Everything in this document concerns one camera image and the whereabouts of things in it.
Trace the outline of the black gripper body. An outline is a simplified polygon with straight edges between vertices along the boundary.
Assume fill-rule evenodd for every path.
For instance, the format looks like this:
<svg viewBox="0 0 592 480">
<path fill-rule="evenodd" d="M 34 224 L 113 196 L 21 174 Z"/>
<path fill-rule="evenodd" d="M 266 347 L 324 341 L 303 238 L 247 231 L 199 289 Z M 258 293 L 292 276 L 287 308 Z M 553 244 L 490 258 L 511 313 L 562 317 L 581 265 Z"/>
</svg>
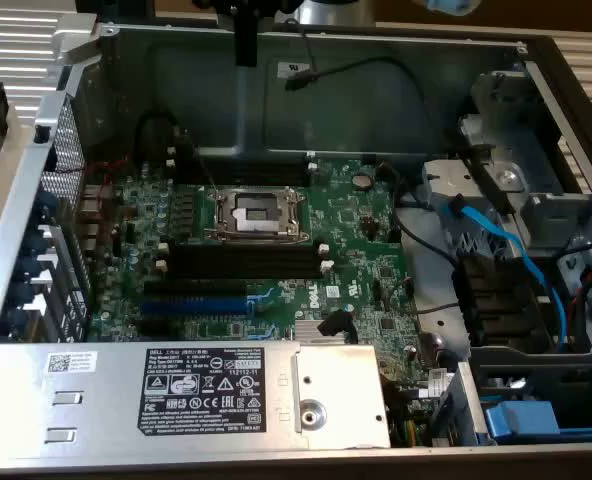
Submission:
<svg viewBox="0 0 592 480">
<path fill-rule="evenodd" d="M 213 9 L 221 15 L 242 15 L 253 10 L 253 2 L 247 0 L 193 0 L 203 10 Z"/>
</svg>

